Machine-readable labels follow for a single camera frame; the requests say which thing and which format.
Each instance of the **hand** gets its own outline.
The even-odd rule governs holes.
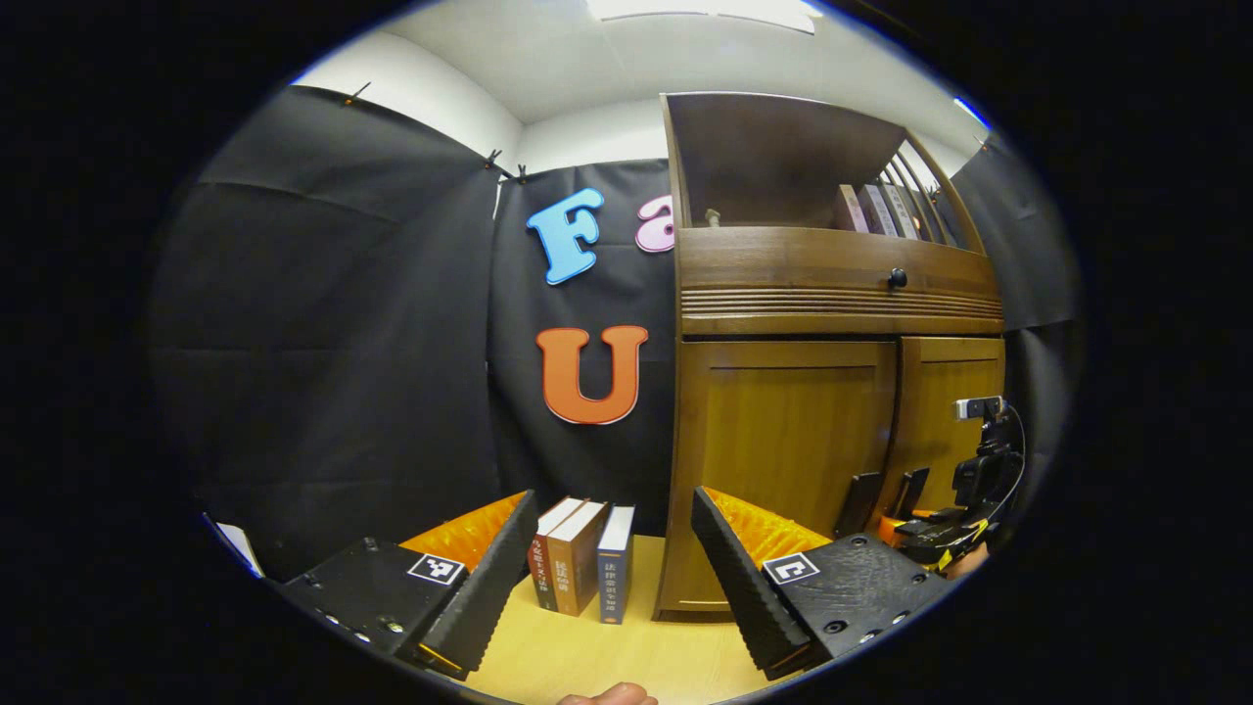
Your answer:
[[[620,682],[595,697],[566,695],[556,705],[658,705],[643,687],[633,682]]]

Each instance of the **ceiling light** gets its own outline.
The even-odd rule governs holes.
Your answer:
[[[974,110],[974,108],[971,108],[970,105],[967,105],[965,100],[962,100],[961,98],[954,98],[952,101],[954,101],[955,105],[957,105],[962,110],[966,110],[967,115],[970,115],[970,116],[975,118],[976,120],[979,120],[979,124],[984,125],[985,128],[987,128],[989,131],[991,131],[992,125],[987,124],[987,121],[984,120],[984,118],[980,118],[979,113],[976,113]]]
[[[813,34],[822,13],[803,0],[586,0],[599,20],[640,15],[719,15],[757,20]]]

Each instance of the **orange letter u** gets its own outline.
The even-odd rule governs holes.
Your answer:
[[[588,399],[579,392],[579,351],[591,337],[576,327],[553,327],[535,336],[544,351],[544,403],[571,425],[611,425],[635,408],[639,399],[639,346],[648,331],[639,326],[613,326],[600,333],[613,351],[613,387],[609,397]]]

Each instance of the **blue letter f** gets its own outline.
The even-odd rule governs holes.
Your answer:
[[[600,237],[595,215],[584,208],[599,208],[604,202],[605,197],[599,190],[584,188],[528,218],[526,227],[540,233],[544,253],[548,254],[549,270],[544,279],[550,284],[561,283],[596,263],[596,254],[584,252],[575,240],[583,238],[591,244]],[[575,210],[574,219],[565,217],[570,210]]]

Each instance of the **wooden cabinet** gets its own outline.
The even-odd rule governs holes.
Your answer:
[[[952,402],[1000,394],[1004,321],[965,205],[905,128],[778,96],[662,100],[678,413],[654,617],[730,619],[690,528],[693,490],[714,487],[826,536],[862,473],[885,478],[873,526],[920,467],[931,473],[918,507],[951,506],[954,468],[980,433],[954,419]],[[918,172],[957,213],[956,223],[925,218],[931,242],[834,228],[841,183],[908,173],[910,198],[926,198]],[[710,208],[720,227],[702,227]],[[906,273],[903,286],[892,269]]]
[[[665,610],[725,611],[690,526],[709,485],[808,527],[834,526],[848,478],[883,467],[896,398],[891,342],[694,342],[684,349]]]

